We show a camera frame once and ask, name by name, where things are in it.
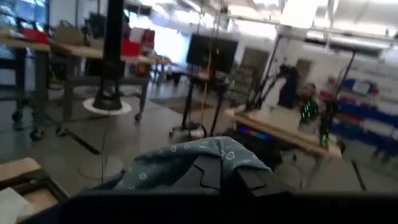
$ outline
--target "rgb light strip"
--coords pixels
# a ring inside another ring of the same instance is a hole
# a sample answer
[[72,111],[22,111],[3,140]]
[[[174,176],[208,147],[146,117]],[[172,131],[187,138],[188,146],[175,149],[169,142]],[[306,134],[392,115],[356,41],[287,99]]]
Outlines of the rgb light strip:
[[259,133],[257,131],[253,131],[253,130],[248,129],[248,128],[238,128],[238,130],[239,130],[240,133],[250,134],[250,135],[252,135],[254,137],[261,138],[261,139],[266,140],[266,141],[272,140],[272,136],[270,136],[268,134],[262,134],[262,133]]

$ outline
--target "red storage bin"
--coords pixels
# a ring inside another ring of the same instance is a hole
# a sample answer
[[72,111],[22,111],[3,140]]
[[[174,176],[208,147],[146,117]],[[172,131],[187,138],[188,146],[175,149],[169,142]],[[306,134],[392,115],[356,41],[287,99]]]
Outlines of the red storage bin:
[[48,41],[48,36],[45,32],[40,32],[38,30],[33,30],[33,29],[26,29],[24,28],[22,30],[22,34],[25,36],[27,40],[33,41],[33,42],[38,42],[38,43],[43,43],[47,44]]
[[131,42],[130,40],[124,39],[122,41],[122,55],[127,57],[137,57],[141,54],[141,44],[137,42]]

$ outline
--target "monitor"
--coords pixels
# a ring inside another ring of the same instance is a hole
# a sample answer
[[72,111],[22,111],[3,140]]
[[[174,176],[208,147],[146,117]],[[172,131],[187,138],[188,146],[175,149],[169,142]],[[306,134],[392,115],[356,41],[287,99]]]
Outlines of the monitor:
[[238,41],[216,39],[193,34],[187,54],[187,63],[207,67],[211,53],[212,70],[229,73],[234,62]]

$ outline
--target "red object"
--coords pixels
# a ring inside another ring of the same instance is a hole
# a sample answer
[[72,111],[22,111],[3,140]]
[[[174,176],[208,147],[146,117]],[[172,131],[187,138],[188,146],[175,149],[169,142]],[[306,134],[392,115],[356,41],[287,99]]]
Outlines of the red object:
[[48,36],[45,32],[40,32],[38,30],[26,29],[22,30],[22,34],[25,36],[27,40],[47,44],[49,42]]
[[141,44],[145,47],[154,48],[155,46],[155,31],[146,29],[141,38]]
[[127,57],[136,57],[141,54],[141,44],[131,42],[130,40],[122,40],[122,55]]

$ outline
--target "door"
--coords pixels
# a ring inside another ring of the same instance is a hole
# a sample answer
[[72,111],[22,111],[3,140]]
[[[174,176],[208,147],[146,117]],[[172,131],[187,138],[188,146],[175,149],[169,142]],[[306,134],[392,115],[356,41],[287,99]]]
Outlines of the door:
[[264,50],[252,49],[246,47],[244,49],[241,65],[253,67],[256,74],[253,77],[255,83],[261,81],[262,74],[268,62],[269,52]]
[[311,71],[312,62],[305,59],[299,59],[296,63],[296,69],[300,78],[298,80],[298,87],[297,90],[300,91],[301,87],[304,85],[305,81],[307,80],[308,74]]

